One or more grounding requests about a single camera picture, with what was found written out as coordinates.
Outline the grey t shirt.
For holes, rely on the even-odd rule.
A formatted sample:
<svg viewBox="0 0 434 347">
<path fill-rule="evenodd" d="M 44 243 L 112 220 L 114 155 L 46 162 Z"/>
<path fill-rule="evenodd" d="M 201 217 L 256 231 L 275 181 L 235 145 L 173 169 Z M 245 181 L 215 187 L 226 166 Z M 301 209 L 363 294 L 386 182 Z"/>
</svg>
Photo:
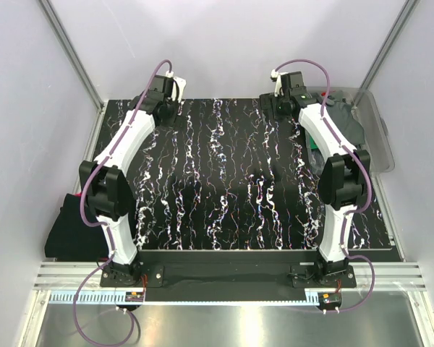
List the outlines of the grey t shirt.
<svg viewBox="0 0 434 347">
<path fill-rule="evenodd" d="M 342 90 L 332 90 L 328 95 L 326 109 L 343 136 L 355 147 L 365 144 L 362 125 L 352 115 L 352 106 Z"/>
</svg>

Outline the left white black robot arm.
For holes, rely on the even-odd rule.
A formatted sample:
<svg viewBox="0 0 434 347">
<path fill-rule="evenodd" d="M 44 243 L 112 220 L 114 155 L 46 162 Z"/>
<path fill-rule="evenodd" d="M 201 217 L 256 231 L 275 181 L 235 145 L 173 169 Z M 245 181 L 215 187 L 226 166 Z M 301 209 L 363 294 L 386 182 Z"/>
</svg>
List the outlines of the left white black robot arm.
<svg viewBox="0 0 434 347">
<path fill-rule="evenodd" d="M 129 166 L 156 127 L 175 127 L 186 80 L 172 73 L 155 75 L 131 103 L 118 132 L 92 161 L 79 167 L 80 215 L 85 225 L 100 226 L 108 245 L 102 286 L 135 286 L 144 280 L 135 233 L 135 199 L 127 182 Z"/>
</svg>

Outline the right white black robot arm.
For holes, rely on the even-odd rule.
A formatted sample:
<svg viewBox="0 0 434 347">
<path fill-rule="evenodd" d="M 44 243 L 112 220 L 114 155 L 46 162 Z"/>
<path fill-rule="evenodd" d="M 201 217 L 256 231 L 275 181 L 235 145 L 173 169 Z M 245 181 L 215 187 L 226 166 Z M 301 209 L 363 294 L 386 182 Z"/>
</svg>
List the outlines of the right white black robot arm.
<svg viewBox="0 0 434 347">
<path fill-rule="evenodd" d="M 309 95 L 301 72 L 271 72 L 273 93 L 260 95 L 266 116 L 292 117 L 312 137 L 325 165 L 318 195 L 325 205 L 323 238 L 314 265 L 300 280 L 336 286 L 349 277 L 347 240 L 354 214 L 366 210 L 372 197 L 370 154 L 341 133 L 326 109 L 326 97 Z"/>
</svg>

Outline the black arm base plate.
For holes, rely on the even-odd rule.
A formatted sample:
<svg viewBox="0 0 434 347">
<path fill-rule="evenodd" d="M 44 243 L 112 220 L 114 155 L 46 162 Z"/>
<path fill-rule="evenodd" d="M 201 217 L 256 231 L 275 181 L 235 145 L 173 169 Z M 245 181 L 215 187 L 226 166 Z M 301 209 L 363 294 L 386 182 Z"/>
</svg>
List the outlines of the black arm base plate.
<svg viewBox="0 0 434 347">
<path fill-rule="evenodd" d="M 109 265 L 103 287 L 146 287 L 146 300 L 215 304 L 296 301 L 305 290 L 356 288 L 346 260 L 328 264 L 313 250 L 141 251 L 130 265 Z"/>
</svg>

